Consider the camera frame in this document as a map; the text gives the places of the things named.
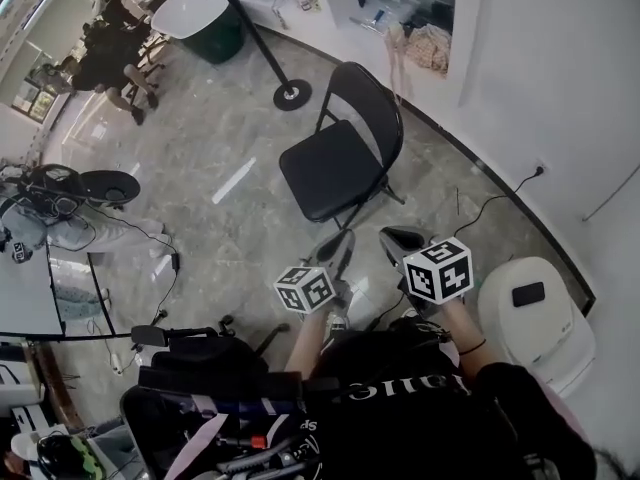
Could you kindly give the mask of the black folding chair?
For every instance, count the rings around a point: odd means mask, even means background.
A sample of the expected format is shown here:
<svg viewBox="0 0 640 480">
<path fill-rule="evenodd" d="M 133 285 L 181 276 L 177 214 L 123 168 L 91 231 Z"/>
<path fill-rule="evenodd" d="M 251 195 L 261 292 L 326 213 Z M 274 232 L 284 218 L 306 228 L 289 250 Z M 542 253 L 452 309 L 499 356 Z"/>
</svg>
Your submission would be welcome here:
<svg viewBox="0 0 640 480">
<path fill-rule="evenodd" d="M 378 155 L 349 120 L 330 111 L 333 97 L 349 104 L 362 119 Z M 344 230 L 379 193 L 405 203 L 388 178 L 403 144 L 404 125 L 390 91 L 362 65 L 343 62 L 330 77 L 314 133 L 284 151 L 279 167 L 307 220 L 332 220 Z"/>
</svg>

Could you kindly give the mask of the person's right forearm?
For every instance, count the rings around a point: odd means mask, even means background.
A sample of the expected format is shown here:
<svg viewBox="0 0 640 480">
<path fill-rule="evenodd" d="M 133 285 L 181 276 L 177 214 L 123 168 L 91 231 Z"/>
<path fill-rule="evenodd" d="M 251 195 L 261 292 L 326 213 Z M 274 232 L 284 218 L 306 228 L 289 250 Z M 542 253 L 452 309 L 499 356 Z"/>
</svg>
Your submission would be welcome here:
<svg viewBox="0 0 640 480">
<path fill-rule="evenodd" d="M 458 353 L 469 350 L 485 339 L 460 299 L 445 302 L 441 306 L 441 313 Z M 475 379 L 485 366 L 497 361 L 496 355 L 487 343 L 481 350 L 459 357 L 462 370 L 469 379 Z"/>
</svg>

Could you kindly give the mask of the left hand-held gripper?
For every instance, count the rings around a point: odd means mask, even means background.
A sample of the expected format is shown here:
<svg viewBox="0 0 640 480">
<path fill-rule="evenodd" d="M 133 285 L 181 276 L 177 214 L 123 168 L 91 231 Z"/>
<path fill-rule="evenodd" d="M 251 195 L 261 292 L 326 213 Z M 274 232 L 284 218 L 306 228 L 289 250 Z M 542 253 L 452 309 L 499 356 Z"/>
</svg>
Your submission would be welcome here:
<svg viewBox="0 0 640 480">
<path fill-rule="evenodd" d="M 342 229 L 310 253 L 310 265 L 314 267 L 287 267 L 273 283 L 283 307 L 298 314 L 312 314 L 327 304 L 334 304 L 339 310 L 346 311 L 351 304 L 350 288 L 346 282 L 332 279 L 328 271 L 345 271 L 355 241 L 353 230 Z"/>
</svg>

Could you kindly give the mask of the black chest-mounted screen device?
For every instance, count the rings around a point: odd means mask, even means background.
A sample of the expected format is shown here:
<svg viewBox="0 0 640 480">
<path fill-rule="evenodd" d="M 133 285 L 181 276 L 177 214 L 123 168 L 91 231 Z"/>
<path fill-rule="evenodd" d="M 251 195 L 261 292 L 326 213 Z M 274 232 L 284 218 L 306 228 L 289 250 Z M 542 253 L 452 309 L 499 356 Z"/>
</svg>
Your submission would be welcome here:
<svg viewBox="0 0 640 480">
<path fill-rule="evenodd" d="M 211 373 L 142 367 L 140 388 L 175 395 L 202 395 L 215 400 L 241 401 L 267 398 L 275 401 L 303 400 L 314 395 L 337 395 L 336 378 L 303 380 L 297 372 Z"/>
</svg>

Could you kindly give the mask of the white and green round tub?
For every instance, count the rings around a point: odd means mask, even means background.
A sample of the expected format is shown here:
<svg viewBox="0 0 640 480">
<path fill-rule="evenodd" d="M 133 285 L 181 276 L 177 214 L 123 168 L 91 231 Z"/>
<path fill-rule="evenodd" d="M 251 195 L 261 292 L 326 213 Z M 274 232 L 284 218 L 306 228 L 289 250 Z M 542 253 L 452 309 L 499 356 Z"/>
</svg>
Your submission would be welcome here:
<svg viewBox="0 0 640 480">
<path fill-rule="evenodd" d="M 167 0 L 151 28 L 210 64 L 222 64 L 243 48 L 241 18 L 228 0 Z"/>
</svg>

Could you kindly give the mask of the black coat stand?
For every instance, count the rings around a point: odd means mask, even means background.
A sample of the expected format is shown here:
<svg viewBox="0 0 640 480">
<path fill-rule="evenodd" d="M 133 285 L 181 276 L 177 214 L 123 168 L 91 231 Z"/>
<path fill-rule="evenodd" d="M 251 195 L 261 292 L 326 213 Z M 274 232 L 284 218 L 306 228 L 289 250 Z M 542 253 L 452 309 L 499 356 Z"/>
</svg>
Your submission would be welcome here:
<svg viewBox="0 0 640 480">
<path fill-rule="evenodd" d="M 271 70 L 274 72 L 280 82 L 280 86 L 275 90 L 273 95 L 274 105 L 282 111 L 294 111 L 304 106 L 312 96 L 311 85 L 307 81 L 302 79 L 289 79 L 282 70 L 277 59 L 272 54 L 268 45 L 263 40 L 256 25 L 249 17 L 249 14 L 247 13 L 241 1 L 227 1 L 237 12 L 247 32 L 253 38 L 258 49 L 260 50 Z"/>
</svg>

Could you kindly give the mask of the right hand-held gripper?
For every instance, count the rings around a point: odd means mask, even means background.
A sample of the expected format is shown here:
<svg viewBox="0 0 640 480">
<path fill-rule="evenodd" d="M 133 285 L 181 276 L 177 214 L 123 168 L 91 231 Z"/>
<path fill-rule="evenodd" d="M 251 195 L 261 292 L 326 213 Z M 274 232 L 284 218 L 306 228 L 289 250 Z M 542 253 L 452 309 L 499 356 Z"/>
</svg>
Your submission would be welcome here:
<svg viewBox="0 0 640 480">
<path fill-rule="evenodd" d="M 387 226 L 380 230 L 379 241 L 392 264 L 402 262 L 412 302 L 441 306 L 473 288 L 471 251 L 457 238 L 426 247 L 428 237 L 420 229 Z"/>
</svg>

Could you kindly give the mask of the black round seat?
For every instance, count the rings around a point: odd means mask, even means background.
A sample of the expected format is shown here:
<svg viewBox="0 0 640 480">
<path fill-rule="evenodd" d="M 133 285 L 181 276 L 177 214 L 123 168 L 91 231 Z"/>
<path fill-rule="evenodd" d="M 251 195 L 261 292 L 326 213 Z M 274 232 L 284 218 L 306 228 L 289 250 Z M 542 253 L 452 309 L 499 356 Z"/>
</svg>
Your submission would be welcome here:
<svg viewBox="0 0 640 480">
<path fill-rule="evenodd" d="M 94 170 L 79 175 L 89 200 L 111 205 L 124 205 L 140 194 L 136 178 L 118 170 Z"/>
</svg>

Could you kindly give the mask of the person's black printed t-shirt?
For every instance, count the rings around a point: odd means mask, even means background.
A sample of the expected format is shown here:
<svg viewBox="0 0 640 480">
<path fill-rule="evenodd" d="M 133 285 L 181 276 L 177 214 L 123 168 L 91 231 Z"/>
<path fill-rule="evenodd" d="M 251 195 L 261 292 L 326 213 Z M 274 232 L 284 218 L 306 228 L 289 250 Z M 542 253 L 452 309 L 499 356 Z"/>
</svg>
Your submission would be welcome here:
<svg viewBox="0 0 640 480">
<path fill-rule="evenodd" d="M 400 320 L 337 336 L 309 375 L 322 480 L 595 480 L 591 446 L 526 369 L 454 359 Z"/>
</svg>

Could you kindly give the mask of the white board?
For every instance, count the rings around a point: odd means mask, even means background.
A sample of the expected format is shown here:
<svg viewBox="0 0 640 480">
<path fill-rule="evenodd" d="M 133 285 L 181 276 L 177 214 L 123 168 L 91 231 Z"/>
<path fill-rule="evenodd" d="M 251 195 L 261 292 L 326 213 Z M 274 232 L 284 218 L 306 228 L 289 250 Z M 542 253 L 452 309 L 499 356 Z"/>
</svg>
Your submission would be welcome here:
<svg viewBox="0 0 640 480">
<path fill-rule="evenodd" d="M 14 256 L 14 243 L 0 252 L 0 336 L 50 338 L 64 335 L 46 248 L 35 251 L 22 263 Z"/>
</svg>

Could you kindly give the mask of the white round appliance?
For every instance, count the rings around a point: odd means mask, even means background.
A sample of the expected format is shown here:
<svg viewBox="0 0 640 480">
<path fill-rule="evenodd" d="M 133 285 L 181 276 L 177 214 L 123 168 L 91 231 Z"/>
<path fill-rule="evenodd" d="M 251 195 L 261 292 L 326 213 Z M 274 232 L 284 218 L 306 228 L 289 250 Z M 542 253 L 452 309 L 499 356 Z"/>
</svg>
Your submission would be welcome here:
<svg viewBox="0 0 640 480">
<path fill-rule="evenodd" d="M 558 270 L 541 257 L 493 270 L 478 292 L 483 333 L 507 362 L 527 368 L 566 399 L 596 357 L 594 334 Z"/>
</svg>

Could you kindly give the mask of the black and green helmet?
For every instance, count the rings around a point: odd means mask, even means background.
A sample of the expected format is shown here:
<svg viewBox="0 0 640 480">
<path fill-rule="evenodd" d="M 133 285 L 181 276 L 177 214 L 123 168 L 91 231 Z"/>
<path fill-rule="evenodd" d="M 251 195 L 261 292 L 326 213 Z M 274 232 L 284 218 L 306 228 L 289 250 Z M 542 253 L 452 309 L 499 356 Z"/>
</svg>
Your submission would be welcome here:
<svg viewBox="0 0 640 480">
<path fill-rule="evenodd" d="M 38 440 L 36 452 L 49 480 L 106 480 L 104 467 L 82 438 L 54 432 Z"/>
</svg>

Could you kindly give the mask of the person's left forearm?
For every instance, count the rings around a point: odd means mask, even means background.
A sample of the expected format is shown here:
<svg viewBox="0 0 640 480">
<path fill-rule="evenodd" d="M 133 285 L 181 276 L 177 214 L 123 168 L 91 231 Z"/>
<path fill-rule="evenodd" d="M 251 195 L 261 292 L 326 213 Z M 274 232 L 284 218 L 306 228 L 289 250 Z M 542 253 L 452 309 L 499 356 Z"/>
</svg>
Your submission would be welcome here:
<svg viewBox="0 0 640 480">
<path fill-rule="evenodd" d="M 285 366 L 287 372 L 310 377 L 323 347 L 329 315 L 329 310 L 320 309 L 305 317 Z"/>
</svg>

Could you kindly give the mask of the person's left sneaker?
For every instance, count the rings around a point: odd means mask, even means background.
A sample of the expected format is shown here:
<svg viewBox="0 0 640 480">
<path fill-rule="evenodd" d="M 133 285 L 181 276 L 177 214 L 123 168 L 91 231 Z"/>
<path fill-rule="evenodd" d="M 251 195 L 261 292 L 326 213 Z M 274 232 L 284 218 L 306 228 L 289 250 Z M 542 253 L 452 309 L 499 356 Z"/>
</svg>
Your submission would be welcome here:
<svg viewBox="0 0 640 480">
<path fill-rule="evenodd" d="M 349 319 L 346 315 L 331 313 L 327 321 L 326 339 L 334 338 L 337 333 L 350 328 Z"/>
</svg>

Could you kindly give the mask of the black rolling stand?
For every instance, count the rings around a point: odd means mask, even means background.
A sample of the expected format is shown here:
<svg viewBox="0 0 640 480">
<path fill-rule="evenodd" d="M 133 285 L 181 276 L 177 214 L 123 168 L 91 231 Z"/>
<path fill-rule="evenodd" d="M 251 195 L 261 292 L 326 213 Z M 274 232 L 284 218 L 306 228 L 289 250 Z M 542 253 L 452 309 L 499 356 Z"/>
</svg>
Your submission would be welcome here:
<svg viewBox="0 0 640 480">
<path fill-rule="evenodd" d="M 232 321 L 226 316 L 216 328 L 179 330 L 136 326 L 131 337 L 158 349 L 142 367 L 273 373 L 263 354 L 288 326 L 277 326 L 252 348 L 235 336 Z M 222 401 L 137 383 L 138 378 L 121 397 L 120 411 L 149 480 L 279 480 L 297 476 L 310 463 L 298 452 L 302 436 L 295 427 L 303 400 Z"/>
</svg>

